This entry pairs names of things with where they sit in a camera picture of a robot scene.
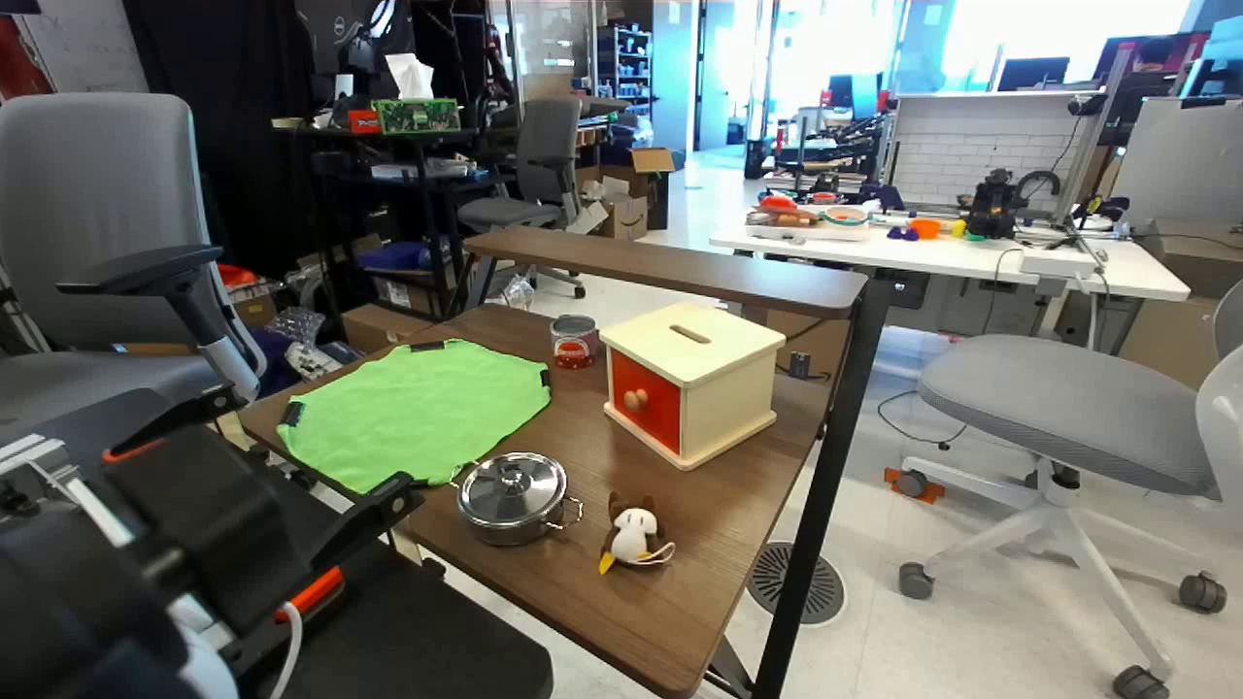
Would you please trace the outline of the wooden box with red drawer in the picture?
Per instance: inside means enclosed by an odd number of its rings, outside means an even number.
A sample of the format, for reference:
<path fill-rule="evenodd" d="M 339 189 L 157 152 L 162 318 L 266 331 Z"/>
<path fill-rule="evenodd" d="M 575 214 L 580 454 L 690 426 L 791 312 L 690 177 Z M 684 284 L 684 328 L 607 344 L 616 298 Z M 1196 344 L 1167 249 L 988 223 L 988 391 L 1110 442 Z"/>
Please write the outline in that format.
<path fill-rule="evenodd" d="M 786 340 L 743 316 L 676 302 L 602 331 L 602 411 L 676 472 L 697 472 L 777 421 Z"/>

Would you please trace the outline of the small red cup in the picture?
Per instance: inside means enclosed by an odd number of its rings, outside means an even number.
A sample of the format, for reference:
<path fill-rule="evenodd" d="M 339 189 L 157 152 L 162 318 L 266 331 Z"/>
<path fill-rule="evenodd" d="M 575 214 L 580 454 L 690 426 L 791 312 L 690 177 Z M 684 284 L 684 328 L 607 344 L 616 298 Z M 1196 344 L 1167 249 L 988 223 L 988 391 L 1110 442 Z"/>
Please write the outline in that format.
<path fill-rule="evenodd" d="M 598 328 L 585 316 L 558 316 L 553 321 L 553 356 L 562 368 L 585 368 L 598 350 Z"/>

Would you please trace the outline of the white plush bird toy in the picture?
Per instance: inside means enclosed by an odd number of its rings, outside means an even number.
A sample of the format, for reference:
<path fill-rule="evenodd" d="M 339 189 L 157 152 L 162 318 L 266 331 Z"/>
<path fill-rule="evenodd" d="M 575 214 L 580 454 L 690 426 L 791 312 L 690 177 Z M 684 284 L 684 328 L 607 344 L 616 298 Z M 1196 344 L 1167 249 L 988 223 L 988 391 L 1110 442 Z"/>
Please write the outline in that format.
<path fill-rule="evenodd" d="M 622 509 L 598 554 L 598 571 L 610 577 L 614 566 L 664 566 L 671 554 L 676 543 L 662 532 L 651 509 Z"/>

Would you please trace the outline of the small steel pot with lid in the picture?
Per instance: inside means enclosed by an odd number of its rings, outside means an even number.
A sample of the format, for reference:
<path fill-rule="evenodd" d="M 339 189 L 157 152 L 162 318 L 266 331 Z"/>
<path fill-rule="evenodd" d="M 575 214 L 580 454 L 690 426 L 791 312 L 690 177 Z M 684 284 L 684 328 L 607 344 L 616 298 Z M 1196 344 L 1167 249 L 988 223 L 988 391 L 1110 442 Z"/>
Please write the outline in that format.
<path fill-rule="evenodd" d="M 483 459 L 465 472 L 456 505 L 499 548 L 558 538 L 585 512 L 569 465 L 536 451 Z"/>

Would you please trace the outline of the brown wooden table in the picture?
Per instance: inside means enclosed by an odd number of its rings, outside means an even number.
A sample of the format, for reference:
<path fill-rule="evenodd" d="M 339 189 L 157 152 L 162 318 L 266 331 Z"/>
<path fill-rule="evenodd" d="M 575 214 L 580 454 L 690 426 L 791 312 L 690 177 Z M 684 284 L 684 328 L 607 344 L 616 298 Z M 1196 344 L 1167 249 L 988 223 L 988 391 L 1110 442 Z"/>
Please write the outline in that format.
<path fill-rule="evenodd" d="M 470 243 L 470 255 L 487 268 L 505 259 L 580 268 L 732 302 L 787 307 L 846 328 L 830 386 L 786 382 L 777 388 L 777 424 L 698 472 L 676 472 L 602 411 L 602 364 L 558 368 L 545 417 L 513 434 L 519 451 L 558 459 L 570 474 L 570 495 L 585 505 L 558 538 L 493 548 L 470 532 L 446 488 L 431 488 L 399 520 L 403 538 L 657 694 L 719 683 L 737 699 L 782 699 L 888 289 L 866 271 L 540 230 L 483 233 Z M 662 532 L 676 543 L 664 566 L 598 571 L 622 509 L 657 512 Z M 747 667 L 725 644 L 725 622 L 786 509 L 800 512 L 800 529 L 765 653 Z"/>

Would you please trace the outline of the green cloth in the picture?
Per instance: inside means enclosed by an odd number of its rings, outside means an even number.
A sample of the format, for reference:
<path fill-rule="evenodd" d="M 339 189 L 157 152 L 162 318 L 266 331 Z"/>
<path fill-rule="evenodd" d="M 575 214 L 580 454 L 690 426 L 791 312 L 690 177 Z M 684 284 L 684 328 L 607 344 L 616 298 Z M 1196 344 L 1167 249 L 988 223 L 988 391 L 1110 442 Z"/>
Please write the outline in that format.
<path fill-rule="evenodd" d="M 465 340 L 396 347 L 289 400 L 285 451 L 350 495 L 391 474 L 446 486 L 553 403 L 540 360 Z"/>

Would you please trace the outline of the grey background office chair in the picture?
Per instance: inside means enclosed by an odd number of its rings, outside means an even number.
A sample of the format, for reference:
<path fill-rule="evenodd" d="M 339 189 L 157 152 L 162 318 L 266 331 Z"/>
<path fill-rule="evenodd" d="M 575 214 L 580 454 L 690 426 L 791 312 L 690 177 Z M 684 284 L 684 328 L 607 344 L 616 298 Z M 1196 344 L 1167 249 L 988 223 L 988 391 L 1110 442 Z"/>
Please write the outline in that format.
<path fill-rule="evenodd" d="M 513 152 L 513 189 L 462 204 L 460 223 L 475 233 L 499 224 L 562 230 L 580 205 L 575 129 L 580 105 L 570 98 L 523 100 Z"/>

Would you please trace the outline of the black shelving cart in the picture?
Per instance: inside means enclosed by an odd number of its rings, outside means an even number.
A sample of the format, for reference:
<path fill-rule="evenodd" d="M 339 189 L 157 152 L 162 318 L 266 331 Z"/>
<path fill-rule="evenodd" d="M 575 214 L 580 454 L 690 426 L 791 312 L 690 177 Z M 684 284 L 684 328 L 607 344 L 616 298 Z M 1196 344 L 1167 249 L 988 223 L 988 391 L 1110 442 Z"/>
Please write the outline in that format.
<path fill-rule="evenodd" d="M 360 233 L 386 205 L 396 236 L 420 245 L 417 280 L 431 318 L 462 307 L 462 236 L 451 205 L 477 183 L 483 133 L 462 123 L 456 98 L 334 105 L 323 123 L 278 123 L 276 140 L 310 161 L 330 219 Z"/>

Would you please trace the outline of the white desk in background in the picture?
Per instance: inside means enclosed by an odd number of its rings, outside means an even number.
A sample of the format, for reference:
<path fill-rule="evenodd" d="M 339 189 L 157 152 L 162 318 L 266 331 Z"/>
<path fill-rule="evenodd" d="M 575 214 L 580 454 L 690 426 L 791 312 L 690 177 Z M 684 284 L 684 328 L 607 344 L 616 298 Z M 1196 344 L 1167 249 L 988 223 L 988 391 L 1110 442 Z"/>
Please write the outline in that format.
<path fill-rule="evenodd" d="M 813 259 L 830 268 L 1014 284 L 1086 298 L 1184 302 L 1190 284 L 1174 275 L 1140 243 L 1086 236 L 1081 230 L 1023 224 L 1014 236 L 992 243 L 938 224 L 918 236 L 913 219 L 874 214 L 866 205 L 813 205 L 803 224 L 750 214 L 719 233 L 732 254 Z"/>

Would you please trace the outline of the grey office chair right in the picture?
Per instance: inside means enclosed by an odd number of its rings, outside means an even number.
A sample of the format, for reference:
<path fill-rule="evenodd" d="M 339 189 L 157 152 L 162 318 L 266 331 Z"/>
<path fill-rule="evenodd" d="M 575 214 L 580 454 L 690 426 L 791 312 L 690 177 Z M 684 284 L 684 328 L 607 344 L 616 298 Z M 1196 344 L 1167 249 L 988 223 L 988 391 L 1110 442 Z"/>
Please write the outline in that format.
<path fill-rule="evenodd" d="M 1243 284 L 1219 294 L 1208 334 L 1215 364 L 1196 388 L 1115 355 L 1026 334 L 978 334 L 938 356 L 918 378 L 918 397 L 972 433 L 1023 448 L 1035 474 L 1014 486 L 949 463 L 904 459 L 892 474 L 897 488 L 904 477 L 918 486 L 943 482 L 1009 505 L 1009 516 L 930 560 L 903 564 L 897 592 L 930 597 L 938 580 L 969 554 L 1045 532 L 1142 649 L 1142 665 L 1121 667 L 1110 692 L 1118 699 L 1169 699 L 1174 659 L 1092 543 L 1086 520 L 1178 564 L 1174 595 L 1184 611 L 1219 613 L 1226 588 L 1194 571 L 1178 543 L 1083 509 L 1081 474 L 1212 499 L 1226 509 L 1243 505 Z"/>

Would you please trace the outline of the grey office chair left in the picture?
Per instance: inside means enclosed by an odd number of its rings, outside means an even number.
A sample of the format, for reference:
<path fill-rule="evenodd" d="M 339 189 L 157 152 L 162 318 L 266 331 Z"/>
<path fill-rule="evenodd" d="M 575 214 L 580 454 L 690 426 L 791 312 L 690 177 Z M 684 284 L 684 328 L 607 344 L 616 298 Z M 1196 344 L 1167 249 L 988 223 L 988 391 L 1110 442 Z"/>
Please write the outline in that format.
<path fill-rule="evenodd" d="M 0 360 L 0 434 L 117 442 L 159 411 L 238 410 L 267 368 L 209 236 L 194 114 L 176 95 L 32 95 L 0 111 L 0 255 L 48 340 Z"/>

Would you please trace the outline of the black equipment foreground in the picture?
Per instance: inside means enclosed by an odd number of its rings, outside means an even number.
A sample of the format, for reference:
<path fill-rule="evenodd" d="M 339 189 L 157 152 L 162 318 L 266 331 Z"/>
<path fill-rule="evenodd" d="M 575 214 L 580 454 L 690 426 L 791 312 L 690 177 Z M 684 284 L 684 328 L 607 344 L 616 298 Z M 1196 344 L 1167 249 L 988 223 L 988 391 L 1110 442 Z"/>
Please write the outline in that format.
<path fill-rule="evenodd" d="M 0 699 L 553 699 L 545 644 L 391 543 L 403 474 L 326 509 L 207 426 L 0 463 Z"/>

